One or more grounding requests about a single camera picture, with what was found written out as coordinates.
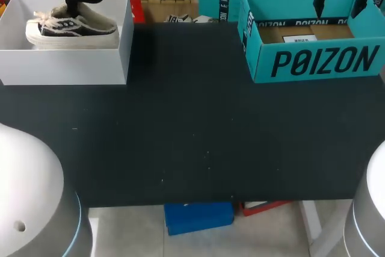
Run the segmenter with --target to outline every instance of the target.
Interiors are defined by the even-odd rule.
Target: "shoe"
[[[119,46],[116,22],[78,4],[77,17],[70,17],[67,5],[50,13],[35,12],[27,21],[25,35],[38,49],[113,49]]]
[[[194,23],[208,23],[208,22],[216,23],[216,22],[219,22],[219,20],[212,18],[212,17],[201,15],[201,16],[198,16],[197,18],[195,18],[192,22],[194,22]]]
[[[167,16],[164,22],[193,22],[191,17],[188,14],[184,14],[182,16],[169,15]]]

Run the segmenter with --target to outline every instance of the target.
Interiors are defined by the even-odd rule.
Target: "paper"
[[[314,34],[310,34],[307,36],[284,36],[283,40],[285,42],[315,42],[317,38]]]

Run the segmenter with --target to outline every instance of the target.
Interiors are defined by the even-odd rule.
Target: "teal shoe box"
[[[320,20],[314,0],[242,0],[238,32],[254,82],[378,75],[385,64],[385,17],[373,0],[355,18],[355,0],[326,0]],[[353,38],[264,44],[258,27],[348,25]]]
[[[241,0],[199,0],[199,15],[236,22],[239,18]]]

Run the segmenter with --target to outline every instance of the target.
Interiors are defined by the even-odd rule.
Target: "black table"
[[[254,84],[236,26],[136,26],[129,84],[0,88],[86,206],[352,198],[385,140],[380,78]]]

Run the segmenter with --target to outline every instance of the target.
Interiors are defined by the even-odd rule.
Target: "white shoe box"
[[[11,0],[0,18],[0,80],[4,85],[126,84],[134,24],[130,0],[87,4],[114,19],[117,49],[36,50],[25,37],[34,11],[49,12],[64,0]]]

